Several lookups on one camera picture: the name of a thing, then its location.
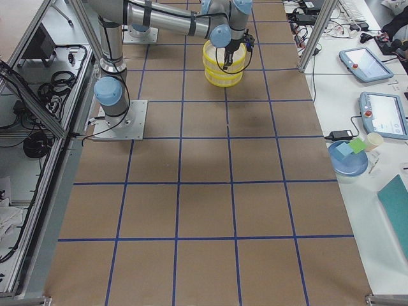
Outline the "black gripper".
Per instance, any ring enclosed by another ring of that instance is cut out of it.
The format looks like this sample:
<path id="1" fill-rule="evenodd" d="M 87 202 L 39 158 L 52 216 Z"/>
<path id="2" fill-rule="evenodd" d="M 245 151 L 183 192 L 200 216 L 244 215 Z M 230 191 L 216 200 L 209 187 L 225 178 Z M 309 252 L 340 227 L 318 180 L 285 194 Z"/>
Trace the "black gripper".
<path id="1" fill-rule="evenodd" d="M 231 40 L 229 44 L 225 47 L 224 51 L 224 63 L 222 69 L 227 71 L 232 65 L 233 55 L 239 49 L 240 45 L 243 43 L 246 47 L 246 51 L 252 52 L 254 47 L 254 37 L 249 33 L 247 28 L 243 29 L 233 29 L 230 28 Z"/>

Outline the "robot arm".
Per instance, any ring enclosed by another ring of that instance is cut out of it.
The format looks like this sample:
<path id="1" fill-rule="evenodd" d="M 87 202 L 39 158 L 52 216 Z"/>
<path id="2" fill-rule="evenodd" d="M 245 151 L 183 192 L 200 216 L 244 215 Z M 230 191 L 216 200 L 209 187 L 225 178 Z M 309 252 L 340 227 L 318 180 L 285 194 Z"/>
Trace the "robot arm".
<path id="1" fill-rule="evenodd" d="M 232 66 L 233 55 L 241 44 L 246 44 L 248 50 L 254 44 L 246 28 L 252 1 L 202 1 L 199 12 L 152 1 L 89 1 L 89 5 L 98 14 L 100 67 L 109 77 L 127 76 L 122 47 L 122 27 L 126 25 L 205 38 L 215 48 L 224 49 L 224 71 Z"/>

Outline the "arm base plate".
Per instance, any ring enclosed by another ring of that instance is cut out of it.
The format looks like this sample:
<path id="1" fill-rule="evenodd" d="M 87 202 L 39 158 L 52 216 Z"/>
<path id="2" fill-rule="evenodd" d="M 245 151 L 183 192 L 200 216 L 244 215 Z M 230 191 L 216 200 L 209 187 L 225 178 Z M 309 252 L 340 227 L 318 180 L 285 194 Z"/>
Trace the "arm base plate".
<path id="1" fill-rule="evenodd" d="M 150 45 L 156 44 L 158 39 L 159 29 L 148 28 L 146 31 L 137 31 L 133 27 L 128 27 L 124 32 L 124 45 Z"/>
<path id="2" fill-rule="evenodd" d="M 122 117 L 106 117 L 101 106 L 98 115 L 103 119 L 96 121 L 91 139 L 96 141 L 143 140 L 147 107 L 147 100 L 132 99 L 126 118 L 117 125 Z"/>

